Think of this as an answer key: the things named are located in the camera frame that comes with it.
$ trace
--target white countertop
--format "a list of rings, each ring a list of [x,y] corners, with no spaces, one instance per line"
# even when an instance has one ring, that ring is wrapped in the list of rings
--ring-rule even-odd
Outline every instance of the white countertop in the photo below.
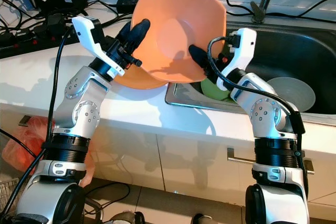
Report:
[[[89,14],[102,22],[112,14],[92,9]],[[249,17],[230,17],[230,20],[248,22]],[[335,29],[336,25],[308,20],[294,21],[267,18],[268,23]],[[125,22],[104,30],[115,36]],[[47,115],[57,48],[33,52],[0,60],[1,109],[20,110],[23,113]],[[80,44],[66,46],[62,53],[55,107],[63,99],[68,80],[84,65],[93,60]],[[227,112],[183,108],[165,103],[167,86],[152,90],[135,90],[117,83],[101,106],[102,124],[124,129],[175,135],[204,141],[225,141],[229,146],[251,148],[252,128],[248,116]],[[312,152],[336,154],[336,127],[305,123],[303,149]]]

